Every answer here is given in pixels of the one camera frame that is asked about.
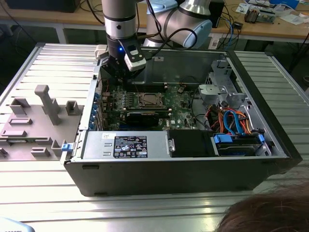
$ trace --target blue latch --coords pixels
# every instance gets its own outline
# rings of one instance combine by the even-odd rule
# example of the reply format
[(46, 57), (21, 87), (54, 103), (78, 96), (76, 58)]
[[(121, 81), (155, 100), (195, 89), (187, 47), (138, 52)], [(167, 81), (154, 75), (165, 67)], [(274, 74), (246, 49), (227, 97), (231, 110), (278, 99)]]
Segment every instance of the blue latch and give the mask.
[(261, 141), (261, 143), (265, 142), (265, 138), (262, 134), (259, 134), (259, 140)]
[(216, 144), (218, 143), (232, 143), (232, 137), (229, 134), (216, 134), (214, 136), (214, 142)]
[(73, 151), (74, 144), (63, 144), (61, 147), (62, 151)]

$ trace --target motherboard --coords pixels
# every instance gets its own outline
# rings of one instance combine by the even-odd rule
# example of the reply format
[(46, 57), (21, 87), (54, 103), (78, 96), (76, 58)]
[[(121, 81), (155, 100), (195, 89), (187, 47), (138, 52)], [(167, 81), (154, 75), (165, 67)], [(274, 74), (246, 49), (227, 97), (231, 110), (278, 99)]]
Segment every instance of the motherboard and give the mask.
[(126, 91), (110, 86), (102, 94), (105, 131), (194, 130), (197, 122), (190, 108), (192, 94), (181, 85), (165, 85), (162, 92)]

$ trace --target label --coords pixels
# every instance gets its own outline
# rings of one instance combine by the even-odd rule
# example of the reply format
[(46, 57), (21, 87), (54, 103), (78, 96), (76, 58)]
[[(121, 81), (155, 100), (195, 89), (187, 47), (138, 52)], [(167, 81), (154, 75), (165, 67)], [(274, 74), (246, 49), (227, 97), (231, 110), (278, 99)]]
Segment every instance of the label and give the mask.
[(146, 136), (115, 136), (115, 158), (147, 158)]
[(114, 139), (116, 136), (116, 133), (103, 133), (102, 139)]
[(9, 143), (16, 144), (16, 143), (26, 143), (26, 140), (8, 140)]

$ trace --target desk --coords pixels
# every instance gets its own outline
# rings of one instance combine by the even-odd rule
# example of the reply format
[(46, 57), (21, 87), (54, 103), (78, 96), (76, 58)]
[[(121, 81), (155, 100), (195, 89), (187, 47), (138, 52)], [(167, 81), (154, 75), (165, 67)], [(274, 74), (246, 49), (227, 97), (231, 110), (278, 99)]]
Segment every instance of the desk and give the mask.
[[(51, 27), (55, 28), (59, 42), (66, 44), (66, 36), (64, 29), (89, 29), (89, 30), (105, 30), (105, 28), (93, 17), (90, 12), (84, 11), (80, 8), (76, 9), (74, 13), (62, 12), (47, 12), (47, 11), (33, 11), (33, 10), (12, 10), (9, 9), (4, 0), (1, 0), (8, 10), (8, 12), (21, 25), (37, 26), (37, 27)], [(100, 0), (93, 0), (93, 4), (99, 3)], [(278, 42), (292, 42), (302, 43), (307, 33), (308, 26), (305, 24), (293, 25), (280, 18), (276, 18), (274, 24), (256, 23), (249, 24), (244, 22), (244, 14), (235, 13), (235, 4), (239, 4), (241, 0), (226, 0), (227, 7), (230, 14), (236, 21), (243, 23), (240, 39), (247, 40), (262, 40), (262, 41), (278, 41)], [(147, 7), (145, 3), (138, 4), (140, 13), (140, 32), (146, 32), (147, 26)], [(97, 13), (103, 19), (103, 13)], [(12, 25), (15, 24), (11, 18), (0, 7), (0, 24)], [(228, 33), (228, 28), (223, 20), (220, 20), (218, 28), (212, 29), (210, 37), (211, 43), (209, 49), (216, 49), (220, 38), (225, 37)]]

